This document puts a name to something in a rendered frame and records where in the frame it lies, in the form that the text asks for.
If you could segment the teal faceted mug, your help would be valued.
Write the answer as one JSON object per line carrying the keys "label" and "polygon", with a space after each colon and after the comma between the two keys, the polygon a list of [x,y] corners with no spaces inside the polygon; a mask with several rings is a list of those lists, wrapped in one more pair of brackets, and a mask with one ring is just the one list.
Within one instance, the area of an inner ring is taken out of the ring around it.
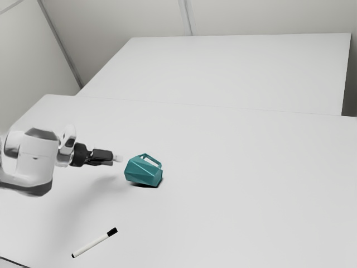
{"label": "teal faceted mug", "polygon": [[129,159],[124,170],[127,181],[151,187],[158,187],[162,181],[162,164],[148,154]]}

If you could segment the white marker pen black cap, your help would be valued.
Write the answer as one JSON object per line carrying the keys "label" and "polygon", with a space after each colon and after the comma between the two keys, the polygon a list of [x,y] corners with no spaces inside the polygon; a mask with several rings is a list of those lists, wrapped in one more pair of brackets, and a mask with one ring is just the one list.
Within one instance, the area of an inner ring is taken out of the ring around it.
{"label": "white marker pen black cap", "polygon": [[78,256],[80,256],[81,254],[83,254],[84,252],[87,252],[88,250],[90,250],[91,248],[93,248],[94,246],[102,243],[103,241],[105,241],[106,239],[108,239],[109,237],[113,236],[114,234],[116,234],[118,232],[117,228],[114,227],[112,229],[110,229],[106,234],[96,238],[95,240],[87,243],[85,246],[81,247],[80,249],[74,251],[71,254],[72,258],[76,258]]}

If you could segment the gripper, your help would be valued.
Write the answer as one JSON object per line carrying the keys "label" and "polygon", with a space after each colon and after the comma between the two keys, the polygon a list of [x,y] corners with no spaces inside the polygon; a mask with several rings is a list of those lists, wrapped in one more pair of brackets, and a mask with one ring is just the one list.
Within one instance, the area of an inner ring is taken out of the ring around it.
{"label": "gripper", "polygon": [[82,167],[83,165],[90,166],[112,166],[113,162],[122,162],[123,156],[116,155],[112,151],[94,149],[89,151],[83,143],[74,145],[73,166]]}

